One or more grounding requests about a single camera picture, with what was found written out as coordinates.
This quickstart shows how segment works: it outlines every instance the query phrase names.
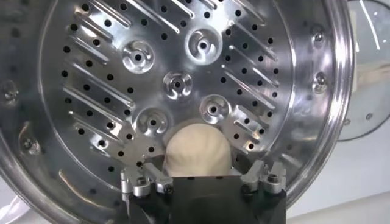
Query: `screw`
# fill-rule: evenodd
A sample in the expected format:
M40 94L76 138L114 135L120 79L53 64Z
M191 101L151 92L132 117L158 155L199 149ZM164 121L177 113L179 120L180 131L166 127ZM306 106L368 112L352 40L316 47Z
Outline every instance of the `screw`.
M314 40L317 41L317 42L320 42L324 39L324 34L322 33L322 31L314 34Z
M136 179L136 183L137 183L137 185L139 185L139 186L145 185L145 184L146 184L146 179L145 179L145 177L139 177L138 179Z
M327 89L327 79L324 73L316 74L313 82L313 89L316 93L323 93Z
M342 123L344 126L348 126L351 124L351 120L350 119L345 119L344 122Z
M272 173L268 175L267 180L268 180L268 182L273 183L273 184L279 183L278 176L276 176L275 174L272 174Z
M369 120L369 119L371 119L371 118L372 118L372 113L367 114L366 120Z
M164 193L171 194L172 192L173 192L173 187L168 186L168 187L164 188Z
M24 147L25 149L31 149L32 145L33 145L33 142L32 142L32 140L29 139L29 138L26 138L26 139L23 141L23 147Z

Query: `shiny metal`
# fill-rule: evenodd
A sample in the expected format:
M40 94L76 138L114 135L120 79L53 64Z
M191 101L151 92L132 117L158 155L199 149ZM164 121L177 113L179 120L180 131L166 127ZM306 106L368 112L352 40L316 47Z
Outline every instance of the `shiny metal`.
M340 140L366 136L390 117L390 1L349 1L356 33L356 71Z
M344 1L1 1L0 23L1 174L52 222L118 223L120 171L199 122L225 134L240 173L282 162L290 206L346 112Z
M279 194L283 189L286 189L286 169L280 162L275 162L268 175L266 175L262 182L264 190L271 194Z
M123 195L132 193L136 197L145 197L151 192L150 182L133 167L126 167L121 171L121 191Z
M264 172L264 162L256 160L252 167L249 169L248 173L240 176L241 181L248 189L253 192L258 190L258 184L261 176Z
M152 163L145 163L142 166L145 175L156 184L156 191L162 194L169 194L173 191L173 178L163 174Z

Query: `circular dimple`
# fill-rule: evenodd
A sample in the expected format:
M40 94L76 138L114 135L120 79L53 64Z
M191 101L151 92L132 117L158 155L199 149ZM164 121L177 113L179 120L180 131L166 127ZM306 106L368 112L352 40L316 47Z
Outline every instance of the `circular dimple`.
M106 19L106 20L104 21L104 25L107 26L107 27L110 27L110 26L111 26L111 21L108 20L108 19Z
M165 94L172 100L178 100L191 94L193 81L189 74L168 73L163 79Z
M147 19L142 19L141 20L141 24L142 24L142 26L146 26L147 25Z
M154 64L152 48L144 41L133 41L122 52L123 65L132 73L148 72Z
M63 70L63 71L61 72L61 75L62 75L62 77L67 77L67 76L68 76L68 71Z
M220 95L210 95L200 103L200 115L209 124L217 124L223 121L230 113L230 105L225 98Z
M104 147L105 146L105 140L99 140L97 143L99 146Z
M216 61L222 51L222 37L214 28L190 32L185 40L187 56L199 65Z
M72 31L77 31L77 30L79 29L79 27L77 26L77 24L71 24L71 25L70 25L70 29L71 29Z
M98 39L93 40L93 45L98 46L100 45L100 41Z
M126 3L121 3L120 8L121 10L126 10L127 9Z
M148 108L136 118L134 127L148 137L162 135L168 129L168 118L157 108Z
M208 18L210 17L210 12L205 12L205 13L204 13L204 17L205 17L206 19L208 19Z
M84 11L88 11L90 9L90 6L87 5L87 4L82 4L81 8L84 10Z

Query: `center hole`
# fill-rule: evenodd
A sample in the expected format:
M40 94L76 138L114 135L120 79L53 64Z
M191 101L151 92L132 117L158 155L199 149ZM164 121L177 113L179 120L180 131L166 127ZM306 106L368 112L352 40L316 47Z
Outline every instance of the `center hole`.
M207 44L204 42L200 43L200 48L205 49L207 47Z
M136 54L134 58L136 61L140 61L142 59L141 55L139 54Z
M216 108L216 107L211 107L211 108L210 108L210 111L211 111L212 113L215 113L215 112L217 112L217 108Z

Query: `metal bracket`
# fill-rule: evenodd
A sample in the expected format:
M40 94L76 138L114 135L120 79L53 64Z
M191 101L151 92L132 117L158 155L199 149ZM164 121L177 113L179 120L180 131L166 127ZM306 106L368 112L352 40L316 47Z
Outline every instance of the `metal bracket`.
M156 191L161 194L173 192L173 178L163 174L152 163L143 165L145 175L156 184Z
M243 187L241 188L244 193L255 192L258 190L258 184L260 177L264 171L264 162L256 160L252 167L249 169L248 173L240 177L241 182L243 182Z
M274 162L270 173L262 179L264 189L271 194L279 194L286 187L286 169L281 162Z

